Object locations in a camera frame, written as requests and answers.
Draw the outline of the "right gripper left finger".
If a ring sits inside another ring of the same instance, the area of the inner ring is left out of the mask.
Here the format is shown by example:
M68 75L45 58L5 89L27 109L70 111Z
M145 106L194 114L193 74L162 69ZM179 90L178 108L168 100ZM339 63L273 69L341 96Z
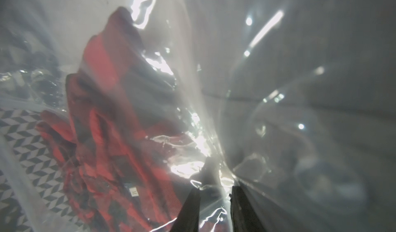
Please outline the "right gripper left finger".
M201 193L193 188L183 204L170 232L198 232Z

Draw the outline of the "red black plaid shirt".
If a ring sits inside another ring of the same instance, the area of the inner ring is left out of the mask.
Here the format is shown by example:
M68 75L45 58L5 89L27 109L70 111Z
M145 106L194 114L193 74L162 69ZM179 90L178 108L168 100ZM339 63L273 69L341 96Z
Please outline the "red black plaid shirt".
M214 160L193 137L194 116L132 15L119 7L66 77L69 119L44 111L40 132L64 192L91 232L169 232L190 191L201 193L199 232L226 232Z

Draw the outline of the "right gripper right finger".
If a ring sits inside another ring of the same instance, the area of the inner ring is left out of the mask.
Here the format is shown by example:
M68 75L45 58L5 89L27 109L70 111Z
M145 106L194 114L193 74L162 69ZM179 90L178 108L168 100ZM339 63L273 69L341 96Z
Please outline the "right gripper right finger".
M234 232L265 232L243 189L232 187L231 218Z

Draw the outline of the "clear plastic vacuum bag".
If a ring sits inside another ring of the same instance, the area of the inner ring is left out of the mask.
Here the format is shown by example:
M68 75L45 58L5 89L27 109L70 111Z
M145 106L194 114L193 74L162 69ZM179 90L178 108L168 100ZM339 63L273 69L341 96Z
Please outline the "clear plastic vacuum bag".
M34 232L90 232L37 130L125 7L176 77L231 218L266 232L396 229L396 0L1 0L1 173Z

